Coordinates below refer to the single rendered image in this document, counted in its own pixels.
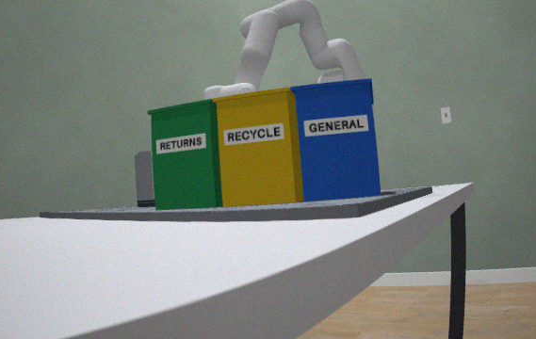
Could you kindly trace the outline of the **green returns bin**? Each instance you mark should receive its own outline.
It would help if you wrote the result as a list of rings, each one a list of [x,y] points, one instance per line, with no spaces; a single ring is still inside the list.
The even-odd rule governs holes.
[[[149,110],[155,210],[223,206],[217,104]]]

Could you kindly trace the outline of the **yellow recycle bin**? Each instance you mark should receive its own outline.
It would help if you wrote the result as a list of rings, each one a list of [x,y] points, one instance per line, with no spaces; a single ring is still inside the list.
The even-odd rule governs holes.
[[[214,98],[223,206],[303,201],[295,94],[268,89]]]

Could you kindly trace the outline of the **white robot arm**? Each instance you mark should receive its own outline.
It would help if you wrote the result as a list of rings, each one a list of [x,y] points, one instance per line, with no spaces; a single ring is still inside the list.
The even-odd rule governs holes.
[[[258,91],[278,30],[297,23],[300,23],[300,37],[314,67],[342,69],[322,74],[318,84],[365,79],[351,44],[344,39],[328,40],[316,6],[309,0],[287,0],[243,20],[240,31],[246,42],[235,84],[207,88],[203,99]]]

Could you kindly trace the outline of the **blue bin labelled general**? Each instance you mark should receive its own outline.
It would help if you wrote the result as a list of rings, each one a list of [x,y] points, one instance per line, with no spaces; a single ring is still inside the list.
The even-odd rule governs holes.
[[[371,78],[290,89],[296,100],[303,201],[380,196]]]

